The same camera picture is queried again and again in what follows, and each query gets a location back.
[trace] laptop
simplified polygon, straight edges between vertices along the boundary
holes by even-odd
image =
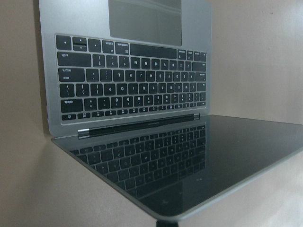
[[[157,220],[197,213],[303,146],[298,125],[208,116],[207,1],[39,7],[53,142]]]

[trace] keyboard key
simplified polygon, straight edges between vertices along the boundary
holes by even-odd
[[[115,43],[116,54],[129,54],[129,48],[127,43],[116,42]]]
[[[93,66],[94,67],[105,67],[105,57],[102,54],[93,54]]]
[[[104,53],[114,53],[114,42],[103,40],[102,47]]]
[[[68,98],[75,96],[75,88],[73,84],[60,84],[60,97]]]
[[[77,68],[59,68],[59,81],[60,82],[84,82],[84,69]]]
[[[123,70],[114,70],[113,77],[114,77],[114,81],[124,81],[124,71]]]
[[[106,66],[108,68],[117,68],[118,67],[118,57],[113,55],[106,56]]]
[[[91,58],[88,53],[58,52],[57,58],[60,66],[91,66]]]
[[[56,35],[56,46],[59,50],[71,50],[71,38],[64,35]]]
[[[86,69],[86,81],[98,82],[99,81],[99,71],[93,70],[93,69]]]
[[[101,174],[107,174],[108,173],[108,167],[107,167],[107,163],[101,163],[96,165],[96,170],[101,173]]]
[[[98,39],[89,39],[89,51],[101,52],[101,42]]]
[[[61,100],[61,113],[83,111],[82,99]]]
[[[89,154],[89,155],[87,155],[87,157],[88,157],[90,165],[99,163],[101,161],[101,159],[100,159],[100,153],[99,152],[95,152],[95,153]]]
[[[109,106],[110,106],[109,98],[98,98],[99,110],[109,109]]]

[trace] beige wall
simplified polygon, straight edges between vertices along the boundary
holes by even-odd
[[[303,124],[303,1],[209,1],[211,113]]]
[[[37,2],[0,1],[0,226],[154,226],[50,143]],[[210,2],[211,112],[303,123],[303,1]],[[302,161],[292,158],[181,226],[302,226]]]

